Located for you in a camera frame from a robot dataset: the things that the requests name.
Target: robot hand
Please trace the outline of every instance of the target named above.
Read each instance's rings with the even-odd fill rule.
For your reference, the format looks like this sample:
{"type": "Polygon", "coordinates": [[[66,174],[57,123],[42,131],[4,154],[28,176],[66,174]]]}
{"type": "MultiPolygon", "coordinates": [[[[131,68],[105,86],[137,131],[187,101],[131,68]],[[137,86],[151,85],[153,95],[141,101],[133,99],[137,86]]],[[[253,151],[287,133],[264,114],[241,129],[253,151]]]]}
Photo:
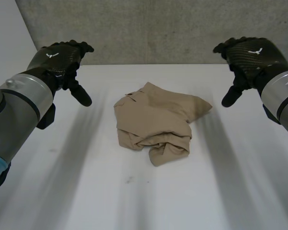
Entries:
{"type": "Polygon", "coordinates": [[[77,43],[74,40],[69,42],[54,43],[48,47],[42,47],[33,57],[26,73],[37,69],[46,70],[50,79],[43,79],[53,91],[69,89],[79,103],[90,106],[92,100],[84,88],[75,79],[80,62],[87,52],[94,49],[86,42],[77,43]]]}
{"type": "Polygon", "coordinates": [[[278,69],[288,70],[284,56],[265,38],[231,38],[216,46],[213,52],[220,53],[228,62],[230,70],[235,73],[233,86],[222,100],[224,107],[232,106],[242,95],[242,91],[260,88],[257,78],[267,67],[277,65],[278,69]]]}

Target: robotic arm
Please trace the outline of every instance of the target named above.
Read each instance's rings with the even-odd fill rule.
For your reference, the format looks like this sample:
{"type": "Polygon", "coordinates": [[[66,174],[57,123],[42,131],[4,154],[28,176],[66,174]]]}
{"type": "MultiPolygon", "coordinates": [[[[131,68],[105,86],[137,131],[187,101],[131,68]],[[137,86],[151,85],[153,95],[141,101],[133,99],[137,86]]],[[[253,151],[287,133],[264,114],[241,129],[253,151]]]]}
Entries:
{"type": "Polygon", "coordinates": [[[288,63],[277,47],[265,38],[231,38],[214,53],[220,53],[235,73],[223,106],[232,106],[242,91],[257,89],[268,118],[288,131],[288,63]]]}
{"type": "Polygon", "coordinates": [[[87,43],[73,40],[43,47],[27,71],[0,86],[0,186],[33,129],[44,129],[54,121],[57,90],[69,89],[82,105],[91,105],[91,98],[75,77],[85,53],[93,51],[87,43]]]}

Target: silver metal cylinder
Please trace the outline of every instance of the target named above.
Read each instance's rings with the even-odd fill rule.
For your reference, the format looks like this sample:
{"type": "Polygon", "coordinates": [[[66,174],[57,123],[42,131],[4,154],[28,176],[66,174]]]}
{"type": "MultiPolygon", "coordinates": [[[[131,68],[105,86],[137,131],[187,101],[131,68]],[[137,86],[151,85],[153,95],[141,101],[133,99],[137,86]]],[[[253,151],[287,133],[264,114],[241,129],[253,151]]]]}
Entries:
{"type": "Polygon", "coordinates": [[[17,74],[0,86],[4,92],[11,90],[28,98],[38,109],[42,118],[52,105],[53,96],[49,87],[37,77],[17,74]]]}
{"type": "Polygon", "coordinates": [[[288,71],[275,76],[263,89],[261,100],[272,115],[279,119],[278,109],[288,98],[288,71]]]}
{"type": "Polygon", "coordinates": [[[261,99],[272,115],[288,131],[288,71],[275,76],[266,84],[261,99]]]}

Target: dark stain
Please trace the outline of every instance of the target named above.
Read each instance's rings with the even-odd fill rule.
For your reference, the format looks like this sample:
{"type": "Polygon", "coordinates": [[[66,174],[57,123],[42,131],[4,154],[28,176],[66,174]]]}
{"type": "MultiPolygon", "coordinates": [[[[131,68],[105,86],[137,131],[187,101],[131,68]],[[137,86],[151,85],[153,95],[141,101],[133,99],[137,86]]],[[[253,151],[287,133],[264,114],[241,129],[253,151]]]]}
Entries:
{"type": "Polygon", "coordinates": [[[125,184],[130,184],[133,182],[133,176],[130,176],[125,184]]]}

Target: white logo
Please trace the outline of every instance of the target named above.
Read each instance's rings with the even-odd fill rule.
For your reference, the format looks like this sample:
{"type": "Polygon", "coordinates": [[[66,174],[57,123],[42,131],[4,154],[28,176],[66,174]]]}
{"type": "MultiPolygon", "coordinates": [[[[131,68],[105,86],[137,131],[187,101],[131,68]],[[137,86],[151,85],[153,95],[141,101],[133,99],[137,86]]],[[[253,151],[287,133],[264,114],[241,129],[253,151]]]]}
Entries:
{"type": "Polygon", "coordinates": [[[54,54],[54,55],[49,55],[49,54],[46,54],[47,55],[47,57],[49,57],[49,58],[52,58],[52,57],[54,57],[54,56],[56,56],[56,55],[58,55],[59,53],[56,53],[56,54],[54,54]]]}
{"type": "Polygon", "coordinates": [[[249,53],[259,55],[261,51],[262,51],[262,48],[260,48],[258,51],[249,51],[249,53]]]}

